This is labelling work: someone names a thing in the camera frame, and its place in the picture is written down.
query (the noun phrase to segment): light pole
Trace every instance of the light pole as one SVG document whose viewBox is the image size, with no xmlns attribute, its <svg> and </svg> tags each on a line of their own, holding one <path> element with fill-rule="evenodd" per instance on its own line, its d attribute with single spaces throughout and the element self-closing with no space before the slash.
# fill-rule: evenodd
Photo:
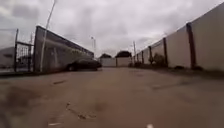
<svg viewBox="0 0 224 128">
<path fill-rule="evenodd" d="M 135 62 L 135 56 L 136 56 L 136 47 L 135 47 L 135 41 L 133 41 L 133 45 L 134 45 L 134 62 Z"/>
<path fill-rule="evenodd" d="M 93 41 L 93 48 L 94 48 L 94 58 L 96 57 L 96 39 L 94 37 L 91 37 Z"/>
<path fill-rule="evenodd" d="M 57 0 L 54 0 L 53 6 L 51 8 L 50 15 L 49 15 L 49 17 L 47 19 L 47 24 L 46 24 L 46 27 L 45 27 L 45 31 L 44 31 L 44 40 L 43 40 L 43 44 L 42 44 L 41 60 L 40 60 L 40 71 L 41 72 L 43 71 L 44 49 L 45 49 L 45 45 L 46 45 L 47 29 L 49 27 L 49 23 L 50 23 L 50 20 L 51 20 L 51 17 L 52 17 L 52 14 L 53 14 L 53 11 L 54 11 L 54 7 L 55 7 L 56 3 L 57 3 Z"/>
</svg>

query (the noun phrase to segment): fence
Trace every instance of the fence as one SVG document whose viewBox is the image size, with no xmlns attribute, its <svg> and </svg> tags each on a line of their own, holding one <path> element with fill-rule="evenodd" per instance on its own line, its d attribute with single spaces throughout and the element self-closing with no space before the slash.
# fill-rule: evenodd
<svg viewBox="0 0 224 128">
<path fill-rule="evenodd" d="M 0 29 L 0 74 L 31 72 L 32 45 L 17 40 L 18 29 Z"/>
<path fill-rule="evenodd" d="M 169 67 L 224 70 L 223 23 L 224 3 L 134 57 L 150 64 L 160 55 Z"/>
</svg>

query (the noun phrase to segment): tree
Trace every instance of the tree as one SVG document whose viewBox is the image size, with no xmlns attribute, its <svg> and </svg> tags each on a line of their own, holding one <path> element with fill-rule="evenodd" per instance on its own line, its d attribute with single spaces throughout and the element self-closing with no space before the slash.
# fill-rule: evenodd
<svg viewBox="0 0 224 128">
<path fill-rule="evenodd" d="M 104 53 L 100 56 L 100 58 L 112 58 L 112 56 Z"/>
<path fill-rule="evenodd" d="M 122 58 L 122 57 L 131 57 L 131 53 L 129 51 L 120 51 L 115 56 L 116 58 Z"/>
</svg>

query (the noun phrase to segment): car wheel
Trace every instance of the car wheel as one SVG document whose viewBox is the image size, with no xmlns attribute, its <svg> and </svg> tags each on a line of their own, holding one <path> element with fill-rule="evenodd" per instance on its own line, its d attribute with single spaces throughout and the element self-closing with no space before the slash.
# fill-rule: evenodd
<svg viewBox="0 0 224 128">
<path fill-rule="evenodd" d="M 74 71 L 74 67 L 73 66 L 69 66 L 68 67 L 68 71 Z"/>
<path fill-rule="evenodd" d="M 93 68 L 92 71 L 98 71 L 98 68 Z"/>
</svg>

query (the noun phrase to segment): pole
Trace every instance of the pole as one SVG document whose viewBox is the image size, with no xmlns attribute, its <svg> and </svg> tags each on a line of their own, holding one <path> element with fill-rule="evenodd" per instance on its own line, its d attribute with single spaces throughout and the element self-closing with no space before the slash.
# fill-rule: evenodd
<svg viewBox="0 0 224 128">
<path fill-rule="evenodd" d="M 54 3 L 53 3 L 53 6 L 51 8 L 51 12 L 50 12 L 50 15 L 47 19 L 47 24 L 46 24 L 46 28 L 45 28 L 45 31 L 44 31 L 44 40 L 43 40 L 43 44 L 42 44 L 42 49 L 41 49 L 41 60 L 40 60 L 40 71 L 42 72 L 43 71 L 43 60 L 44 60 L 44 49 L 45 49 L 45 45 L 46 45 L 46 38 L 47 38 L 47 29 L 49 27 L 49 23 L 50 23 L 50 20 L 51 20 L 51 16 L 53 14 L 53 11 L 54 11 L 54 7 L 57 3 L 57 0 L 54 0 Z"/>
<path fill-rule="evenodd" d="M 135 62 L 135 56 L 136 56 L 136 47 L 135 47 L 135 41 L 133 42 L 134 45 L 134 62 Z"/>
<path fill-rule="evenodd" d="M 18 40 L 19 29 L 16 29 L 16 38 L 15 38 L 15 49 L 14 49 L 14 71 L 17 72 L 17 40 Z"/>
<path fill-rule="evenodd" d="M 31 72 L 31 59 L 32 59 L 32 55 L 31 55 L 31 47 L 32 47 L 32 41 L 33 41 L 33 35 L 30 35 L 30 42 L 28 45 L 28 72 Z"/>
<path fill-rule="evenodd" d="M 91 37 L 93 40 L 93 49 L 94 49 L 94 58 L 96 58 L 96 39 L 94 37 Z"/>
</svg>

